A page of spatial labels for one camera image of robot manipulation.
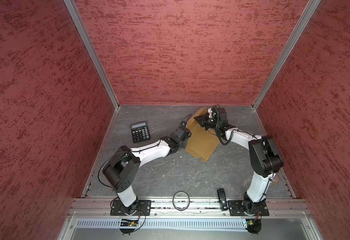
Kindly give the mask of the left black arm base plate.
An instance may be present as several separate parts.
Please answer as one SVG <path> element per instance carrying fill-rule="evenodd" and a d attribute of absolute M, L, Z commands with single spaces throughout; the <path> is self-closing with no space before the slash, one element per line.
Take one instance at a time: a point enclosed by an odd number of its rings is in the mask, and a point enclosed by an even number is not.
<path fill-rule="evenodd" d="M 113 200 L 110 204 L 111 216 L 149 216 L 151 211 L 151 200 L 136 200 L 131 206 L 125 207 L 119 200 Z"/>

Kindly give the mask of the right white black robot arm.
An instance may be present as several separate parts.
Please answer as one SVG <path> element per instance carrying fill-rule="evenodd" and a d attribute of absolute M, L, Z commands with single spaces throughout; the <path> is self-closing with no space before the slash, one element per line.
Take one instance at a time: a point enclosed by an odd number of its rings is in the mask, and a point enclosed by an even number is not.
<path fill-rule="evenodd" d="M 244 194 L 242 209 L 248 216 L 253 216 L 264 210 L 271 182 L 284 166 L 274 138 L 257 136 L 240 130 L 230 125 L 226 117 L 217 113 L 216 109 L 212 113 L 194 117 L 194 120 L 206 131 L 215 130 L 215 135 L 222 145 L 235 143 L 249 150 L 254 174 L 251 184 Z"/>

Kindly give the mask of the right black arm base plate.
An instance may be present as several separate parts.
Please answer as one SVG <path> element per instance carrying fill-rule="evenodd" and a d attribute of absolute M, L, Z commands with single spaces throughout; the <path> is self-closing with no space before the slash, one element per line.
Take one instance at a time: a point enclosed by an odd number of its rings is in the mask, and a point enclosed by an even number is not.
<path fill-rule="evenodd" d="M 232 217 L 268 217 L 270 215 L 266 200 L 253 203 L 250 200 L 228 201 L 228 210 Z"/>

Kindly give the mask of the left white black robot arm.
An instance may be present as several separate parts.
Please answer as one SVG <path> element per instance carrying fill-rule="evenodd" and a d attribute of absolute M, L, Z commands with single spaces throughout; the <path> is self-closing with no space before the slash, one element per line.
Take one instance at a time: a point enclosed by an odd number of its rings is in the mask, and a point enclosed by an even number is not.
<path fill-rule="evenodd" d="M 169 137 L 160 138 L 153 144 L 130 149 L 121 146 L 102 168 L 102 173 L 116 192 L 123 207 L 136 209 L 138 197 L 132 184 L 139 168 L 151 161 L 176 153 L 183 143 L 191 137 L 191 131 L 179 126 Z"/>

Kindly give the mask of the brown cardboard box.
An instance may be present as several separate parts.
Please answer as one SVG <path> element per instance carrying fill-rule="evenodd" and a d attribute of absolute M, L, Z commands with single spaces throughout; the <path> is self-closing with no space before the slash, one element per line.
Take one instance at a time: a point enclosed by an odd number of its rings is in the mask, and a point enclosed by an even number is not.
<path fill-rule="evenodd" d="M 220 141 L 214 135 L 214 130 L 206 131 L 194 119 L 194 117 L 202 116 L 207 112 L 208 108 L 201 108 L 187 121 L 187 128 L 191 131 L 191 137 L 188 139 L 185 150 L 196 159 L 200 158 L 202 162 L 206 162 L 220 144 Z"/>

